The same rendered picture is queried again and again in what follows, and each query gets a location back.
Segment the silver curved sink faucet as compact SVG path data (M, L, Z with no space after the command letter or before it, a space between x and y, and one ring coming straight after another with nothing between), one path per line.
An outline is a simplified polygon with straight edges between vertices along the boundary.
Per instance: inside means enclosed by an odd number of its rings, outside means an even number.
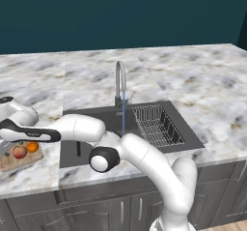
M126 74L124 62L119 60L116 64L116 94L115 94L115 107L121 109L124 105L130 104L135 92L129 98L124 97L126 91Z

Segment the dark grey sink basin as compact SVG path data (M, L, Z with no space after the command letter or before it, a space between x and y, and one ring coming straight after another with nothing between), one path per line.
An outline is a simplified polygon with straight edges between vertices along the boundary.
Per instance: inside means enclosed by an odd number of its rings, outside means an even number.
M135 120L134 113L132 111L133 107L146 106L146 105L156 105L160 104L168 116L171 118L172 122L178 129L179 133L184 139L183 144L167 146L157 148L163 153L173 153L180 151L188 151L194 149L204 148L203 143L194 133L194 131L188 126L182 116L178 113L177 109L170 101L155 101L155 102L144 102L136 104L128 104L125 107L125 133L134 133L138 136L144 138L138 128ZM67 110L63 112L66 114L82 114L98 118L105 123L106 128L115 131L119 135L122 135L122 111L114 106L98 107L98 108L88 108L88 109L75 109Z

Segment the wooden cutting board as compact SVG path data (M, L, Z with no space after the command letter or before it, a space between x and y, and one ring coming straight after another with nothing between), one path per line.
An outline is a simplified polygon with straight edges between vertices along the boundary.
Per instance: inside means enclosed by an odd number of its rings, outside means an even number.
M27 151L27 155L25 158L16 159L13 156L13 148L15 146L24 146L26 148L27 143L28 142L24 142L22 144L15 143L14 146L11 148L11 153L8 157L5 157L5 156L0 157L0 171L1 172L8 172L8 171L17 169L17 168L20 168L22 166L32 164L32 163L43 158L41 145L39 144L39 149L35 153L30 153Z

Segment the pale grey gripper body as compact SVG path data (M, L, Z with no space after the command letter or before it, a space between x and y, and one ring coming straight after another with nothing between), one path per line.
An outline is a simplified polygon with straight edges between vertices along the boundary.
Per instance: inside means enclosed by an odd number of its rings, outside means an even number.
M0 157L8 157L13 146L14 144L12 142L0 140Z

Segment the dark grey sink front panel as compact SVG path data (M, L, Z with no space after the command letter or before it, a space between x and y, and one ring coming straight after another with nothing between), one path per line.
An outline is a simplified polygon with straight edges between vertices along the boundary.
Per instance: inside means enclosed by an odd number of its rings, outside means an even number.
M153 187L154 184L148 177L140 177L79 188L66 188L45 193L13 197L9 198L7 202L11 206L25 202L33 202L42 205L58 205L73 200L85 200Z

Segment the dark grey cabinet door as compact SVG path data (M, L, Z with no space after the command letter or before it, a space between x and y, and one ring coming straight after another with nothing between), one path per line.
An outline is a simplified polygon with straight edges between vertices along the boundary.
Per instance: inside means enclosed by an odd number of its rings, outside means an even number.
M14 223L6 201L0 199L0 231L15 231Z
M124 220L121 224L121 201ZM130 198L72 204L55 210L14 217L19 231L129 231Z
M237 183L235 179L245 168ZM246 220L247 160L200 166L188 219L197 230Z
M138 220L139 198L143 199L143 213ZM133 195L131 197L130 231L150 231L151 224L159 217L163 207L158 191Z

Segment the blue water stream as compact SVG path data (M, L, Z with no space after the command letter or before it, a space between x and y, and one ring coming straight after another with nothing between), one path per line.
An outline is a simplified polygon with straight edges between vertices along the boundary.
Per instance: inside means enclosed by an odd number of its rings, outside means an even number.
M123 90L123 95L122 95L122 136L124 136L124 131L125 131L125 90Z

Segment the orange tangerine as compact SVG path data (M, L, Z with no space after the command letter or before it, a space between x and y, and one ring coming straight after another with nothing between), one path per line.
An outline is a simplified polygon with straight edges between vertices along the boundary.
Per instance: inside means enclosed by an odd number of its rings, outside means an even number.
M30 153L35 153L39 149L38 142L28 142L26 144L27 151Z

